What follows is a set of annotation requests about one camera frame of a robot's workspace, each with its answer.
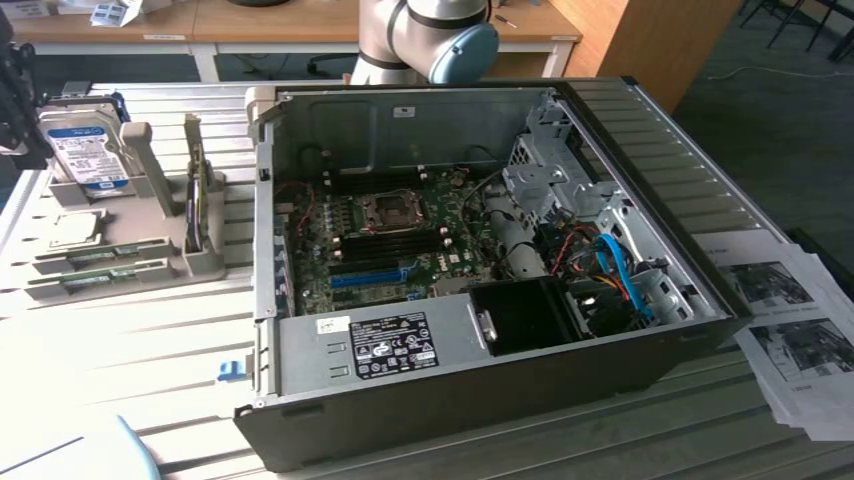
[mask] motherboard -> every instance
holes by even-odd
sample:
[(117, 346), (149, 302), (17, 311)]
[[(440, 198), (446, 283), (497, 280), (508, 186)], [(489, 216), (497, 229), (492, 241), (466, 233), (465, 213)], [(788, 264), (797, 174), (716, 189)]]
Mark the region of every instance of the motherboard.
[(490, 252), (502, 246), (473, 195), (481, 180), (458, 166), (325, 172), (282, 184), (297, 315), (450, 295), (501, 279)]

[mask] blue cap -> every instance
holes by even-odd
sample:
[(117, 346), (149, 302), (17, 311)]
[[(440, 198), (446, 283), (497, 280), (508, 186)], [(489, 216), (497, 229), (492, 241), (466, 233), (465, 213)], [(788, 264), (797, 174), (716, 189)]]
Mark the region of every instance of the blue cap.
[(430, 83), (472, 83), (489, 71), (498, 56), (498, 32), (480, 23), (446, 43), (430, 69)]

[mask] sticker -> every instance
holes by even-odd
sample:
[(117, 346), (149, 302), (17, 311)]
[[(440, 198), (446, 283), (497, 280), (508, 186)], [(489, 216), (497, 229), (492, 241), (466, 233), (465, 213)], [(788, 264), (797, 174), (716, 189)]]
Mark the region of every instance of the sticker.
[(6, 13), (6, 16), (10, 20), (51, 16), (49, 6), (42, 0), (26, 2), (3, 2), (0, 3), (0, 9), (3, 10), (3, 13)]
[(107, 151), (110, 137), (102, 127), (49, 130), (57, 156), (75, 181), (91, 190), (110, 190), (129, 184), (119, 156)]
[(393, 115), (396, 118), (414, 118), (416, 107), (396, 107)]
[(350, 328), (350, 317), (330, 317), (318, 319), (318, 335), (346, 332)]
[(126, 16), (129, 9), (122, 5), (101, 4), (95, 5), (90, 23), (95, 27), (122, 27), (126, 25)]
[(440, 365), (425, 312), (354, 322), (350, 339), (364, 380)]
[(143, 35), (143, 40), (187, 40), (185, 35)]

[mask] label sticker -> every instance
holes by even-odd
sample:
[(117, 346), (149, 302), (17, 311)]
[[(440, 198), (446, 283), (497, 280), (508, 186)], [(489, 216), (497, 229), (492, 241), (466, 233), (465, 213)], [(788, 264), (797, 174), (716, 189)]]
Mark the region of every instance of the label sticker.
[(110, 190), (129, 184), (119, 156), (107, 151), (110, 137), (102, 127), (49, 130), (57, 157), (75, 181), (91, 190)]
[(350, 317), (321, 318), (315, 323), (318, 324), (318, 335), (346, 332), (350, 328)]
[(425, 312), (354, 322), (350, 339), (364, 380), (440, 365)]
[(143, 40), (161, 40), (161, 41), (187, 40), (187, 37), (185, 35), (158, 34), (158, 35), (143, 35)]
[(416, 107), (396, 107), (393, 115), (396, 118), (413, 118), (416, 117)]

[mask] blue latch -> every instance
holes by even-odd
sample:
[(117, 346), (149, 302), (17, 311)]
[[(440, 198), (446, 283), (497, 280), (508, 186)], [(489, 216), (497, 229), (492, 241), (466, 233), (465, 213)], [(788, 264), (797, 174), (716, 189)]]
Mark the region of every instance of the blue latch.
[(234, 382), (246, 379), (246, 362), (243, 360), (230, 360), (219, 364), (218, 382)]

